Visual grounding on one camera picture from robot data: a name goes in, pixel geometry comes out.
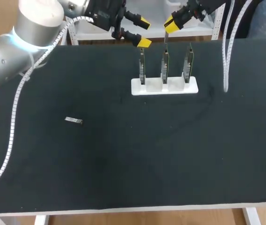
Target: white cable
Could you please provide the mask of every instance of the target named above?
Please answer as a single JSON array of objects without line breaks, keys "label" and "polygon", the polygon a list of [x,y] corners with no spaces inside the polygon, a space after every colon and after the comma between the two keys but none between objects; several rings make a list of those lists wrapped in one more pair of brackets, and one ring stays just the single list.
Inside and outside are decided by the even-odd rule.
[{"label": "white cable", "polygon": [[228,13],[228,17],[226,20],[226,25],[225,25],[225,29],[223,32],[223,38],[222,38],[222,62],[223,62],[223,74],[225,74],[225,69],[226,69],[226,40],[227,40],[227,32],[228,32],[228,27],[229,27],[229,23],[231,20],[231,16],[232,16],[232,12],[234,9],[234,4],[235,4],[235,0],[231,0],[231,6],[230,6],[230,10]]},{"label": "white cable", "polygon": [[10,155],[11,155],[11,151],[12,151],[12,146],[13,146],[13,140],[14,140],[14,135],[15,135],[15,119],[16,119],[16,109],[17,109],[17,104],[20,98],[20,94],[22,91],[22,88],[27,80],[27,78],[30,77],[30,75],[32,74],[33,70],[39,66],[40,63],[42,63],[45,58],[54,50],[54,48],[57,46],[57,44],[59,43],[59,41],[61,40],[61,38],[63,37],[63,34],[67,31],[68,27],[70,25],[72,25],[73,23],[80,21],[80,20],[87,20],[89,22],[93,22],[92,18],[86,17],[86,16],[79,16],[76,17],[72,20],[70,20],[65,27],[62,29],[62,31],[58,34],[56,40],[54,41],[54,43],[52,44],[52,46],[39,58],[39,60],[34,64],[33,67],[31,67],[25,74],[25,76],[21,79],[21,82],[19,84],[19,86],[17,87],[16,93],[15,93],[15,99],[14,99],[14,103],[13,103],[13,107],[12,107],[12,115],[11,115],[11,125],[10,125],[10,136],[9,136],[9,144],[8,144],[8,149],[7,149],[7,153],[5,156],[5,160],[3,162],[2,167],[0,168],[0,177],[2,176],[2,174],[4,173]]},{"label": "white cable", "polygon": [[225,66],[224,67],[225,68],[224,74],[223,74],[223,90],[224,90],[224,92],[227,92],[229,89],[229,68],[230,68],[230,61],[231,61],[231,54],[232,54],[234,38],[235,38],[235,35],[237,33],[240,21],[241,21],[243,15],[245,14],[245,12],[246,12],[246,10],[247,10],[247,8],[251,2],[252,2],[252,0],[246,0],[244,6],[242,7],[242,9],[241,9],[241,11],[240,11],[240,13],[236,19],[236,22],[235,22],[233,30],[232,30],[232,34],[231,34],[229,46],[228,46],[227,59],[226,59],[226,62],[224,64],[224,66]]}]

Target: white stand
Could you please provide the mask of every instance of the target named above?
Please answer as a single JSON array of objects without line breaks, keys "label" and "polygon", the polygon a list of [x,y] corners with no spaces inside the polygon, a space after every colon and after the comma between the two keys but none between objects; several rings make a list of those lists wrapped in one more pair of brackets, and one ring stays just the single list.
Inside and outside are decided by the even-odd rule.
[{"label": "white stand", "polygon": [[131,80],[131,88],[132,95],[195,94],[199,92],[194,76],[190,77],[189,83],[185,83],[181,76],[168,77],[167,84],[163,84],[160,77],[147,78],[145,85],[142,85],[140,79],[136,78]]}]

